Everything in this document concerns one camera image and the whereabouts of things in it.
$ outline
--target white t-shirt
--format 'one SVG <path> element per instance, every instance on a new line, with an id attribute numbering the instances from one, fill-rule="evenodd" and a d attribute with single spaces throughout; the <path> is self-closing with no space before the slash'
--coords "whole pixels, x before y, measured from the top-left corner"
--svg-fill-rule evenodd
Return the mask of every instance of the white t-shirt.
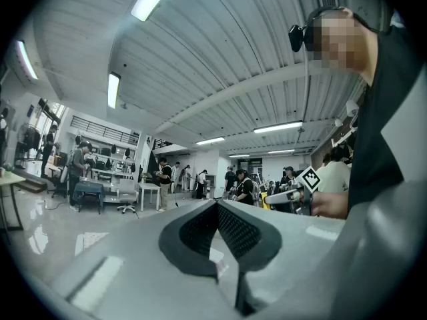
<path id="1" fill-rule="evenodd" d="M 199 183 L 204 184 L 206 180 L 206 174 L 205 173 L 200 173 L 199 174 Z"/>
<path id="2" fill-rule="evenodd" d="M 322 180 L 319 186 L 320 192 L 343 193 L 348 190 L 350 168 L 345 163 L 331 161 L 326 166 L 320 167 L 316 173 Z"/>

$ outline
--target sleeve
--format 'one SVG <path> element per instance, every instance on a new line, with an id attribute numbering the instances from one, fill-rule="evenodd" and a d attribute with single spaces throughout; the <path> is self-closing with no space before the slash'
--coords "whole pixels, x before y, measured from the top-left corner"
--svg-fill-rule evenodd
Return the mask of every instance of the sleeve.
<path id="1" fill-rule="evenodd" d="M 242 193 L 249 195 L 252 192 L 252 182 L 250 180 L 245 181 L 242 188 Z"/>
<path id="2" fill-rule="evenodd" d="M 81 151 L 75 151 L 74 156 L 73 156 L 73 164 L 77 164 L 80 163 L 80 159 L 81 159 Z"/>

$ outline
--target white table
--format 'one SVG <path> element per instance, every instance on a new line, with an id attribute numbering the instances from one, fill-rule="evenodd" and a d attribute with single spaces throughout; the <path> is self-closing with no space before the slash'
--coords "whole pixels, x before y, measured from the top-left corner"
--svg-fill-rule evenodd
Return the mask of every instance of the white table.
<path id="1" fill-rule="evenodd" d="M 153 203 L 153 190 L 157 191 L 157 202 L 155 205 L 155 209 L 159 210 L 159 202 L 160 202 L 160 186 L 154 185 L 154 184 L 145 184 L 145 183 L 139 183 L 139 188 L 142 190 L 141 192 L 141 211 L 144 211 L 144 191 L 146 189 L 150 190 L 149 195 L 149 203 Z"/>
<path id="2" fill-rule="evenodd" d="M 123 175 L 124 177 L 133 177 L 133 173 L 123 173 L 119 171 L 104 171 L 103 169 L 92 168 L 92 171 L 98 173 L 112 174 L 112 175 Z"/>
<path id="3" fill-rule="evenodd" d="M 23 230 L 21 218 L 19 217 L 18 208 L 16 206 L 16 200 L 15 200 L 15 193 L 13 192 L 13 184 L 21 183 L 22 181 L 25 181 L 25 178 L 22 178 L 16 174 L 13 174 L 12 172 L 8 173 L 8 177 L 2 177 L 0 178 L 0 199 L 1 199 L 1 219 L 3 220 L 3 227 L 6 232 L 6 238 L 7 241 L 10 242 L 9 239 L 9 233 L 8 230 Z M 12 196 L 12 202 L 13 202 L 13 208 L 15 209 L 16 218 L 18 219 L 18 226 L 17 227 L 8 227 L 6 223 L 6 212 L 5 212 L 5 206 L 3 204 L 3 192 L 1 190 L 2 186 L 10 186 L 11 187 L 11 196 Z"/>

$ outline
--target black mesh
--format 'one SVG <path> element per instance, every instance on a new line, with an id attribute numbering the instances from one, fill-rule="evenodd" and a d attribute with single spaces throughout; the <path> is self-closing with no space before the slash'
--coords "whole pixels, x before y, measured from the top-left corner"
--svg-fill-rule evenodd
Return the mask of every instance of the black mesh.
<path id="1" fill-rule="evenodd" d="M 179 238 L 191 250 L 209 257 L 212 238 L 218 228 L 218 208 L 209 209 L 190 219 L 179 230 Z"/>
<path id="2" fill-rule="evenodd" d="M 260 230 L 218 205 L 218 229 L 236 260 L 248 253 L 261 239 Z"/>

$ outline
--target chair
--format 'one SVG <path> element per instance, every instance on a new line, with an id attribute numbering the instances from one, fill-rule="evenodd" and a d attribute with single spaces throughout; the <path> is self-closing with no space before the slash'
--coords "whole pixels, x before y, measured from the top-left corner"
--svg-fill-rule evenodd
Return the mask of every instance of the chair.
<path id="1" fill-rule="evenodd" d="M 117 198 L 124 202 L 125 205 L 118 206 L 117 210 L 123 209 L 124 214 L 127 209 L 131 209 L 135 213 L 135 207 L 131 205 L 134 201 L 138 201 L 139 189 L 134 180 L 120 179 L 119 188 L 117 189 Z"/>

